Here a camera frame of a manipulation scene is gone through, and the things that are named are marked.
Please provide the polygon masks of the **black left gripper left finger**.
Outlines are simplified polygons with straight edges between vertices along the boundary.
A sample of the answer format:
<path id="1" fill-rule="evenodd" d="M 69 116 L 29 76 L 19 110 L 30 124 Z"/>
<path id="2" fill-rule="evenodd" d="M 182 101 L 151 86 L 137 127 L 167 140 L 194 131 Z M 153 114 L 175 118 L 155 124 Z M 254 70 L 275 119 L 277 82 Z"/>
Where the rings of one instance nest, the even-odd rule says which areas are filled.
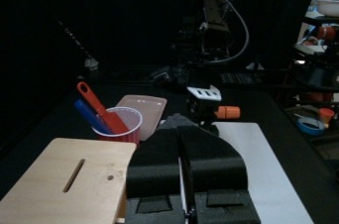
<path id="1" fill-rule="evenodd" d="M 127 224 L 186 224 L 178 128 L 159 129 L 138 147 L 127 169 Z"/>

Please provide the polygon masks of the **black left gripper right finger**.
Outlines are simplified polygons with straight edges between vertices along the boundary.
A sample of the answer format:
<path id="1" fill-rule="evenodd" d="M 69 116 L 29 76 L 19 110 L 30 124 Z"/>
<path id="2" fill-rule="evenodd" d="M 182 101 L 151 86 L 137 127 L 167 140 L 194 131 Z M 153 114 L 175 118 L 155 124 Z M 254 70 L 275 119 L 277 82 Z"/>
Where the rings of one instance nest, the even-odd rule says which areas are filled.
<path id="1" fill-rule="evenodd" d="M 177 136 L 189 224 L 261 224 L 239 152 L 197 126 Z"/>

